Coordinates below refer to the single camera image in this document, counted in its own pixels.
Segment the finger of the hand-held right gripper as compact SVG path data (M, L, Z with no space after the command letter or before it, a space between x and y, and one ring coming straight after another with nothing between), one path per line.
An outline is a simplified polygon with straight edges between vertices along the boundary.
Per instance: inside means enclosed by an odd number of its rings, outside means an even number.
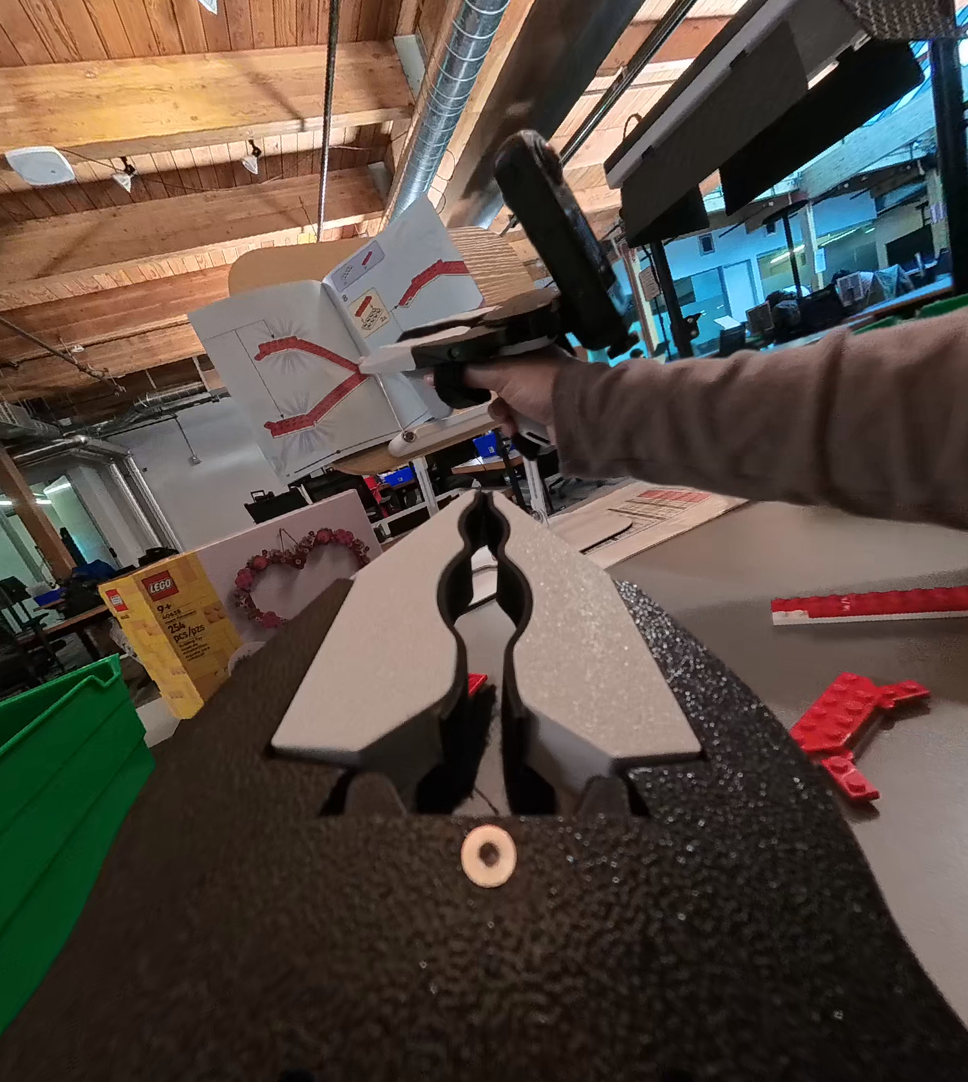
M380 347L374 354L358 362L358 370L364 375L383 373L414 372L430 369L430 348L437 344L435 338L410 338Z
M442 345L459 342L503 345L503 328L489 324L489 318L500 311L499 305L486 305L456 316L433 320L405 330L396 345Z

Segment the lego instruction booklet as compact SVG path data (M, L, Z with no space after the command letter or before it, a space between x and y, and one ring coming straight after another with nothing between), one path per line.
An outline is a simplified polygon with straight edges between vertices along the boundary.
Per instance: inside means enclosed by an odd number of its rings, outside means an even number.
M450 415L424 377L362 367L406 332L483 304L421 198L324 278L248 290L189 321L263 456L291 481Z

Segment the yellow lego box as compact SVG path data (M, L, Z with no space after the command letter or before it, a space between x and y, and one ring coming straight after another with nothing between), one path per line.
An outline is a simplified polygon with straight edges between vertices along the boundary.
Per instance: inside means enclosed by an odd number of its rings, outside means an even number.
M193 720L228 679L230 660L244 644L202 560L178 554L98 590L170 713Z

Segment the red lego wing assembly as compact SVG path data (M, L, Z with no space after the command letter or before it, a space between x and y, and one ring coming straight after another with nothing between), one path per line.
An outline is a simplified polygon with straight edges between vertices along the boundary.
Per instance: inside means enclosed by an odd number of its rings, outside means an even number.
M870 805L880 793L858 768L857 748L883 723L930 699L930 689L916 681L878 685L843 672L794 723L790 737L846 801Z

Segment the long red lego plate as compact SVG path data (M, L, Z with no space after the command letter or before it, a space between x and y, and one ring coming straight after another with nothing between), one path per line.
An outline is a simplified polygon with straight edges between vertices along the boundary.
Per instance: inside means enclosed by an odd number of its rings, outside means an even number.
M775 626L964 619L968 618L968 586L777 598L771 618Z

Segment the person's right hand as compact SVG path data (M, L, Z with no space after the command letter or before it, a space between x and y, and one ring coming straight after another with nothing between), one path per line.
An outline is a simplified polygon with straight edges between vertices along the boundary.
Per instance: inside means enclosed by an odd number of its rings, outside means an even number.
M526 437L554 445L554 393L571 359L552 351L528 359L491 362L473 372L473 381L491 394L490 413L509 438Z

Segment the wooden book stand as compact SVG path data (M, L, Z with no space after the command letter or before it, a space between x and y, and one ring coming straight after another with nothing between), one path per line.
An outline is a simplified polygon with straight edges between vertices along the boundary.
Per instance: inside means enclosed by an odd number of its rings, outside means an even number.
M534 280L523 260L507 238L477 226L456 227L450 230L450 237L487 304L508 302L534 289ZM288 282L322 279L367 241L368 236L356 236L247 252L233 264L229 294L236 296ZM388 443L382 441L344 456L332 462L331 467L345 474L367 476L401 467L408 461L409 456L392 454Z

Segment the white box with heart wreath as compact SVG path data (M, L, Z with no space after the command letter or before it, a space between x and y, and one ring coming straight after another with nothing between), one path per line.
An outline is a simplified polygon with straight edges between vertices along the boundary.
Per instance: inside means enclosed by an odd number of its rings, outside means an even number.
M383 555L355 491L262 522L195 555L225 612L237 650L258 648L326 588Z

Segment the cardboard sheet with printed label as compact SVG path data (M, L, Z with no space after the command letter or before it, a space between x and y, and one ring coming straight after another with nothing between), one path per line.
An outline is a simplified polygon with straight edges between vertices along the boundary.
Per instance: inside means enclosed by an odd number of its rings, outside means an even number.
M553 515L549 527L588 560L609 569L746 503L737 496L627 481Z

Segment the black hanging light panel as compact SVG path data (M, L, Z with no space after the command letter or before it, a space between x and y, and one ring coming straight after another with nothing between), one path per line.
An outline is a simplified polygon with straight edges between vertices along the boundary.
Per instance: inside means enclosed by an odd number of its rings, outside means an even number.
M705 229L700 184L734 214L921 85L911 47L951 2L746 2L605 162L628 245Z

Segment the grey conduit pipe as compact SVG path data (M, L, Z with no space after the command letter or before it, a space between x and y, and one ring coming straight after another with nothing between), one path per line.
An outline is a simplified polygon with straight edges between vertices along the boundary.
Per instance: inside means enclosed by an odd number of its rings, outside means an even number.
M321 242L326 225L326 201L329 173L330 138L332 130L332 106L334 106L336 70L337 70L337 47L340 31L340 10L339 0L329 1L327 15L327 44L324 61L324 107L322 122L321 150L319 151L318 172L318 194L316 203L316 221L314 226L315 241Z

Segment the white ceiling access point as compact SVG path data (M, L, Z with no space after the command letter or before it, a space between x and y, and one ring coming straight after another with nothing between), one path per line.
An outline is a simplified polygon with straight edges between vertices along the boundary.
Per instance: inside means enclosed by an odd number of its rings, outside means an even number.
M4 154L6 164L31 187L57 186L76 181L68 158L52 146L21 147Z

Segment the silver ventilation duct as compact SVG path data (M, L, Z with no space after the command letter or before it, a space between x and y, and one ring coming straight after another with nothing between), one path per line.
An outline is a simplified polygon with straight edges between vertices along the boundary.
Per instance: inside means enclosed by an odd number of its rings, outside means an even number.
M447 6L394 173L385 224L429 195L507 6L506 1L458 1Z

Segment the wooden support post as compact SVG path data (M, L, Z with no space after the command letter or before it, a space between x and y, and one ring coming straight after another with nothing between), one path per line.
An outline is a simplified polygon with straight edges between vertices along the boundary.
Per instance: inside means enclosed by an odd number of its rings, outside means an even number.
M17 511L17 517L34 540L56 581L70 579L75 560L65 546L56 528L49 520L44 509L36 502L28 481L25 480L14 459L0 443L0 488Z

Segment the black metal post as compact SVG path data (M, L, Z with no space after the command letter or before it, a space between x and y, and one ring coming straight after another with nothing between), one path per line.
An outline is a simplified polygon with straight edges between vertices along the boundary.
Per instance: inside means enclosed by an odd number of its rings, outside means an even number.
M951 276L956 294L968 293L968 161L958 40L929 43L937 160L946 210Z

